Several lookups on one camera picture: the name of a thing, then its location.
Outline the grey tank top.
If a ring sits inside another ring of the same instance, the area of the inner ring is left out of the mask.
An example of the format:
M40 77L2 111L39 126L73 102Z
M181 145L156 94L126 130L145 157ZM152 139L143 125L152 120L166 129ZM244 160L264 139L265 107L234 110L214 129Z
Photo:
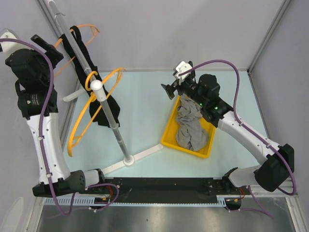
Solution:
M200 108L186 95L180 96L176 115L176 122L179 125L176 141L180 147L195 152L204 148L209 141L209 134L200 123L202 118Z

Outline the yellow plastic hanger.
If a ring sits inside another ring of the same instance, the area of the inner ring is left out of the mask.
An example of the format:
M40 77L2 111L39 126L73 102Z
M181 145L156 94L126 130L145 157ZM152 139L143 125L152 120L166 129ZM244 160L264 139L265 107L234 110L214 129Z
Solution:
M69 135L69 140L67 144L67 153L69 157L73 156L73 148L79 144L81 139L83 138L84 134L87 132L90 125L95 122L95 119L97 119L97 116L100 112L103 112L103 106L101 105L102 102L107 102L111 98L111 93L115 90L115 88L118 86L119 82L121 81L123 77L123 72L126 71L126 68L119 67L114 69L112 72L110 72L106 77L104 77L103 80L94 79L91 78L98 75L97 71L92 71L86 78L84 84L87 91L90 91L90 97L88 98L86 104L84 105L83 109L81 110L78 118L76 119L73 129L71 130L71 133ZM105 93L104 90L104 84L114 75L117 75L115 84L111 88L109 93ZM76 135L77 129L86 113L87 109L91 108L91 104L98 103L99 106L95 107L94 113L90 116L90 120L84 130L81 132L81 134Z

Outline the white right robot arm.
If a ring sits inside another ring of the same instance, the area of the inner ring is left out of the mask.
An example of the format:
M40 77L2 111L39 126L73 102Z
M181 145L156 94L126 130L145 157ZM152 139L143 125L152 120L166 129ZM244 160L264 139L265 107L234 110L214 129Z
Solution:
M202 128L201 119L226 132L257 160L258 165L249 168L233 168L224 175L223 189L234 194L242 186L259 185L269 192L280 189L281 184L294 172L294 149L280 145L246 125L230 106L219 96L220 85L211 74L188 75L182 82L162 85L168 97L175 92L180 96L175 121L179 128L174 138L176 144L197 152L206 147L211 136Z

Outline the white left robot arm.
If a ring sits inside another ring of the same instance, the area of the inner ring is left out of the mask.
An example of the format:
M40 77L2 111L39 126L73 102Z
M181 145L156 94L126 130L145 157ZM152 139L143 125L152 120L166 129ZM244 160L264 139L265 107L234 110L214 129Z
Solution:
M32 36L39 48L4 37L0 40L5 64L16 75L17 106L31 131L39 162L39 182L32 188L36 197L86 193L90 187L102 193L107 182L100 169L71 172L62 153L58 130L57 92L54 68L64 58L40 36Z

